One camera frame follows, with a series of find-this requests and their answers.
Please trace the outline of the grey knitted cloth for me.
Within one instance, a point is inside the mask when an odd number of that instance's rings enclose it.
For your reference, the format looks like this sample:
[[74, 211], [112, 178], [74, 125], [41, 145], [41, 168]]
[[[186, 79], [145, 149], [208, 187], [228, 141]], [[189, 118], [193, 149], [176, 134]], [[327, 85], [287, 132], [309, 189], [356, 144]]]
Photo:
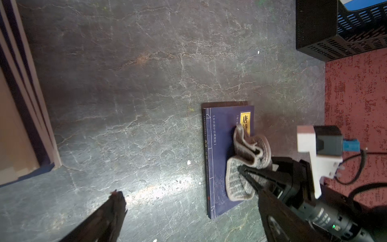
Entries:
[[272, 170], [271, 148], [265, 136], [250, 136], [241, 124], [235, 127], [233, 147], [235, 155], [226, 162], [226, 193], [232, 202], [250, 200], [267, 183], [257, 171]]

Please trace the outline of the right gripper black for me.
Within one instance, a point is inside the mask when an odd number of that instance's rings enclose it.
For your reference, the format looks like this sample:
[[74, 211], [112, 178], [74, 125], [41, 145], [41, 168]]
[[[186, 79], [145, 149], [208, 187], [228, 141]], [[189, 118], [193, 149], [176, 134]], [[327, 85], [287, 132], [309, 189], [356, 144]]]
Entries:
[[274, 157], [277, 171], [242, 165], [238, 172], [256, 192], [267, 190], [302, 221], [316, 225], [332, 236], [348, 242], [373, 242], [366, 225], [366, 208], [338, 192], [320, 186], [322, 195], [314, 196], [311, 166], [306, 161]]

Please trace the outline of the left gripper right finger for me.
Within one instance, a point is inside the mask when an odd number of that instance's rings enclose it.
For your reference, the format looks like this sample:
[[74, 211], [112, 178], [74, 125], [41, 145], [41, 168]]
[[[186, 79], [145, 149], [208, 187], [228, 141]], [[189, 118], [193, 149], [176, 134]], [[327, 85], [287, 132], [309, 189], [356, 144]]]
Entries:
[[328, 239], [297, 217], [266, 190], [258, 191], [258, 207], [269, 242], [327, 242]]

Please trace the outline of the blue book Yuewei notes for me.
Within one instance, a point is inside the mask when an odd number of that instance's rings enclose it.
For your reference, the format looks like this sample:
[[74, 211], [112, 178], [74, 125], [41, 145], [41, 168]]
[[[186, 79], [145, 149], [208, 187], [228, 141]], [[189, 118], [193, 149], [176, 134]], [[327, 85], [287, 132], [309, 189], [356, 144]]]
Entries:
[[6, 186], [59, 168], [61, 158], [16, 1], [1, 1], [4, 74], [40, 168]]

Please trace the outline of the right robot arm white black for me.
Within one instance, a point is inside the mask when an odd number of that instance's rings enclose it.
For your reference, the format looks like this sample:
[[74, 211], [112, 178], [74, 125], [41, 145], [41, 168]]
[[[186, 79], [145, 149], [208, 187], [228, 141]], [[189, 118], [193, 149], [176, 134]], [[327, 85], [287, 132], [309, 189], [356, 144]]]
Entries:
[[246, 165], [239, 173], [259, 196], [266, 238], [269, 242], [385, 242], [387, 208], [367, 208], [354, 201], [362, 192], [385, 188], [385, 183], [358, 187], [348, 196], [318, 185], [315, 197], [309, 162], [275, 157], [276, 171]]

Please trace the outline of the blue book Tang poems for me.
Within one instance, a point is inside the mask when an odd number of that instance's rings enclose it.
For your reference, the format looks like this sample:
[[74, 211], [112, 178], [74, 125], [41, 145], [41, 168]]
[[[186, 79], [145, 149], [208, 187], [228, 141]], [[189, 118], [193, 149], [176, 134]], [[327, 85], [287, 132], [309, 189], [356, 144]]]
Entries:
[[225, 177], [227, 160], [235, 155], [233, 133], [243, 124], [248, 134], [254, 134], [255, 108], [248, 101], [203, 103], [202, 120], [206, 168], [207, 211], [215, 219], [239, 202], [229, 200]]

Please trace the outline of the blue book Zhuangzi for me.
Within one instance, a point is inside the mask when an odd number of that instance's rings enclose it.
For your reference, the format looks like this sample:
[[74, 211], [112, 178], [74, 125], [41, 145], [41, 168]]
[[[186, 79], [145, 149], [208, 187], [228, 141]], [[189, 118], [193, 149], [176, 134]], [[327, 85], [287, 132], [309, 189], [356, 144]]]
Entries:
[[1, 185], [40, 168], [16, 104], [1, 73]]

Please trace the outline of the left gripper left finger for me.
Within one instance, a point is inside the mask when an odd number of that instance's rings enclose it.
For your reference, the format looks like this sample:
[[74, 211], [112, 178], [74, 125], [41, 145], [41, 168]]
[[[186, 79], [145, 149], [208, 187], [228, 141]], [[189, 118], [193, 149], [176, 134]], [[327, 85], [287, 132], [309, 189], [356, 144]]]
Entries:
[[60, 241], [116, 242], [126, 214], [125, 197], [115, 190], [104, 204]]

